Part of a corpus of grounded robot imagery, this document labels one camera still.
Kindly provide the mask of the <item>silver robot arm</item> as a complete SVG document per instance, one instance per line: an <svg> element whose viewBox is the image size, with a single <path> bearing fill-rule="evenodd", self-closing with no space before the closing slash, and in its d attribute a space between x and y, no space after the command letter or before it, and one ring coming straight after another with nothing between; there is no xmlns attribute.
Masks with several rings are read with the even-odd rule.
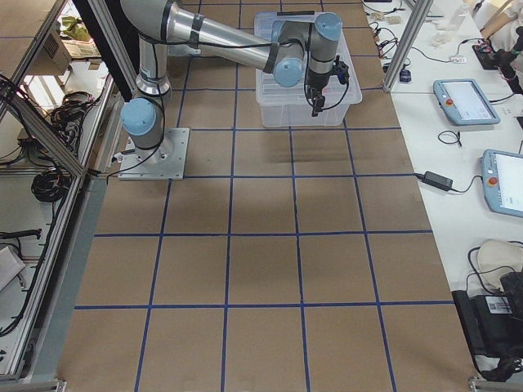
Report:
<svg viewBox="0 0 523 392"><path fill-rule="evenodd" d="M331 77L347 87L347 65L337 54L342 20L324 13L312 22L277 20L270 40L183 9L177 1L123 1L124 15L139 34L140 94L161 99L171 89L166 65L168 47L207 48L213 55L260 69L281 87L304 83L312 116L328 110L323 90Z"/></svg>

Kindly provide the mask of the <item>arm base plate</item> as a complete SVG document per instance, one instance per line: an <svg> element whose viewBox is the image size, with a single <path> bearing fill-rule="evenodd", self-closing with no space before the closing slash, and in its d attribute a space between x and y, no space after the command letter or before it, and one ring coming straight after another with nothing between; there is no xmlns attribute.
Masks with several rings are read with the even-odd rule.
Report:
<svg viewBox="0 0 523 392"><path fill-rule="evenodd" d="M150 153L136 149L131 137L128 137L126 149L132 152L124 154L120 159L118 178L120 180L182 180L189 137L189 128L168 128L159 150L145 163L141 161Z"/></svg>

